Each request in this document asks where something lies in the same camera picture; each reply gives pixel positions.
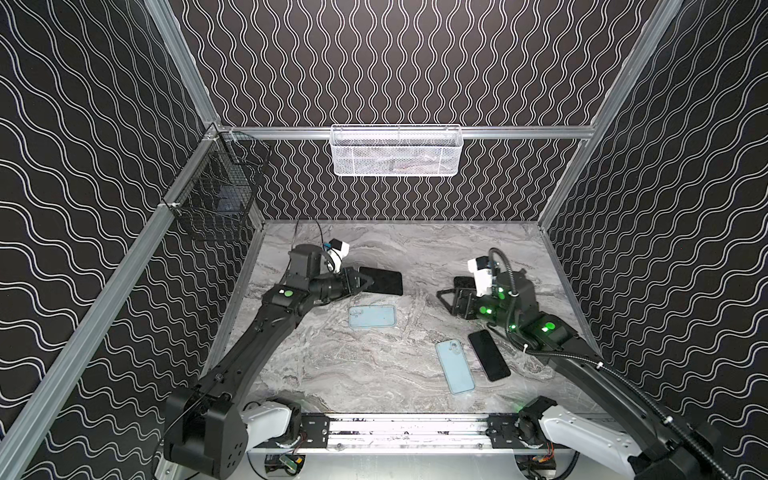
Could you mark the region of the black phone case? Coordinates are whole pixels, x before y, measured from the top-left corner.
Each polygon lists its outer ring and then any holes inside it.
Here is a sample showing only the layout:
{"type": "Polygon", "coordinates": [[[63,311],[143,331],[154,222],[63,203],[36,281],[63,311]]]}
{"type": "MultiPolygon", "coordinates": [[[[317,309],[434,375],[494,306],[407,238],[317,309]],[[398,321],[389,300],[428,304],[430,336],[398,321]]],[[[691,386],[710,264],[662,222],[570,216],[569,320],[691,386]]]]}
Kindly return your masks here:
{"type": "Polygon", "coordinates": [[[456,276],[453,278],[454,289],[475,289],[475,280],[472,276],[456,276]]]}

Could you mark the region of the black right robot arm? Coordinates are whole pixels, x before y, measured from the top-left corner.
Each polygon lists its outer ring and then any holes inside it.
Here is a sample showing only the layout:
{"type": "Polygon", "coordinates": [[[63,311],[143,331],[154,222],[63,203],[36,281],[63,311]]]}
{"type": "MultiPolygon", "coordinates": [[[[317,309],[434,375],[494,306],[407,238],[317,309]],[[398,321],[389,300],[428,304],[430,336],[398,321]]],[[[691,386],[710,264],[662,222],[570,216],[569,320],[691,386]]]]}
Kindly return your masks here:
{"type": "Polygon", "coordinates": [[[480,320],[512,347],[567,378],[615,422],[610,428],[538,397],[517,415],[521,442],[566,446],[629,479],[727,479],[722,436],[691,425],[610,366],[561,318],[541,310],[524,271],[502,272],[478,289],[457,277],[436,296],[456,317],[480,320]]]}

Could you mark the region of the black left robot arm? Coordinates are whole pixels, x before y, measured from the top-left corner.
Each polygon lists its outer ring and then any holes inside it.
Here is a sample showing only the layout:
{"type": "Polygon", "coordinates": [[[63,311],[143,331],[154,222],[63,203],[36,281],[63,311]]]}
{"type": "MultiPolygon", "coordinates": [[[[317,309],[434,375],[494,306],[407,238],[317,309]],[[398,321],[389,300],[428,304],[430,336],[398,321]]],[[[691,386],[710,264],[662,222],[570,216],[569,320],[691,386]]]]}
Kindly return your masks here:
{"type": "Polygon", "coordinates": [[[360,268],[343,267],[322,246],[289,251],[279,282],[267,290],[247,331],[191,387],[166,399],[165,460],[214,479],[231,476],[251,448],[242,402],[277,347],[316,306],[358,295],[375,284],[360,268]]]}

